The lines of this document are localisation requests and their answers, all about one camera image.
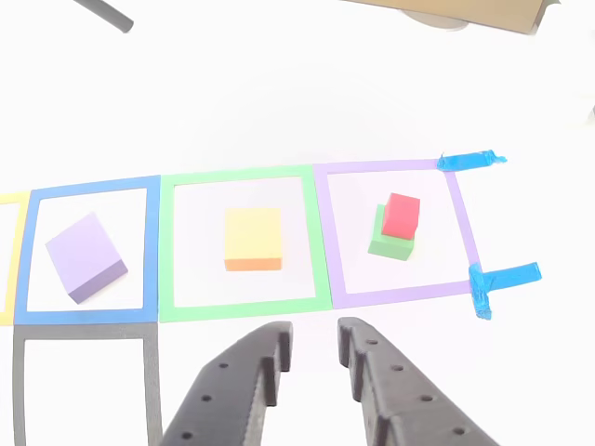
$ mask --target purple square outline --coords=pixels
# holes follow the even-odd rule
[[[333,297],[333,308],[354,308],[371,305],[394,304],[411,300],[431,299],[448,295],[463,295],[471,292],[469,281],[438,283],[394,290],[347,293],[343,264],[338,247],[337,226],[328,186],[328,176],[334,174],[364,174],[371,172],[398,172],[407,170],[437,170],[438,160],[372,161],[355,163],[315,164],[314,180],[318,193],[318,207],[323,227],[326,264]],[[461,230],[469,264],[480,263],[477,246],[473,239],[471,224],[455,172],[444,172],[446,184],[455,207],[456,220]]]

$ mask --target colored tape square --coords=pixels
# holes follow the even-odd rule
[[[140,308],[85,310],[28,310],[33,242],[40,203],[86,194],[117,191],[146,191],[144,236],[139,240],[141,257],[142,300]],[[96,324],[157,321],[157,243],[159,231],[160,177],[139,177],[34,190],[31,193],[22,244],[15,324]]]
[[[220,183],[268,178],[297,177],[301,180],[305,206],[305,219],[309,239],[311,274],[314,295],[304,295],[276,301],[256,301],[226,305],[177,307],[174,298],[174,194],[176,186]],[[331,309],[331,296],[326,271],[323,234],[318,211],[314,176],[310,165],[267,167],[239,171],[163,176],[161,184],[161,211],[159,222],[159,320],[199,321],[241,318],[272,314],[296,313]],[[223,268],[223,246],[221,267]]]
[[[326,253],[334,308],[355,308],[369,305],[390,304],[410,300],[470,293],[469,280],[410,286],[399,289],[385,289],[370,292],[348,293],[347,291],[345,275],[343,271],[343,262],[341,260],[341,253],[339,250],[337,224],[335,221],[331,190],[329,187],[329,176],[337,174],[435,170],[437,175],[444,175],[448,192],[455,209],[456,223],[461,231],[467,260],[469,261],[469,264],[479,262],[477,247],[473,239],[469,218],[463,203],[460,188],[458,187],[458,183],[456,181],[455,173],[440,173],[436,169],[436,164],[437,160],[404,160],[387,162],[316,164],[314,166],[314,177],[316,180],[316,189],[318,193],[320,216],[324,234],[324,249]]]
[[[27,209],[29,206],[29,192],[11,193],[0,195],[0,205],[15,204],[19,207],[16,225],[14,228],[14,237],[12,242],[11,254],[8,260],[7,270],[7,288],[0,290],[0,293],[6,293],[5,304],[0,308],[0,325],[12,325],[15,313],[15,300],[17,296],[17,281],[19,277],[20,252],[25,231],[25,221],[27,219]]]

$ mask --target gray rod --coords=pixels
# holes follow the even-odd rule
[[[89,11],[97,14],[108,23],[115,26],[122,33],[128,33],[134,25],[134,21],[122,14],[116,8],[111,7],[103,0],[74,0],[82,7],[86,7]]]

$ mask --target gray square outline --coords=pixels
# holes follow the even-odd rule
[[[157,322],[84,325],[15,325],[12,352],[12,410],[15,446],[26,446],[25,341],[142,339],[148,446],[159,446],[163,436],[159,386],[159,329]]]

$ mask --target green square outline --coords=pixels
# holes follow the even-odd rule
[[[251,302],[205,307],[175,307],[174,305],[174,188],[176,186],[244,181],[251,179],[300,177],[306,226],[310,242],[314,297]],[[161,208],[159,211],[159,321],[207,321],[249,318],[275,314],[302,313],[333,309],[323,228],[318,211],[318,196],[311,164],[279,167],[259,167],[243,170],[206,172],[199,174],[163,175],[161,177]]]

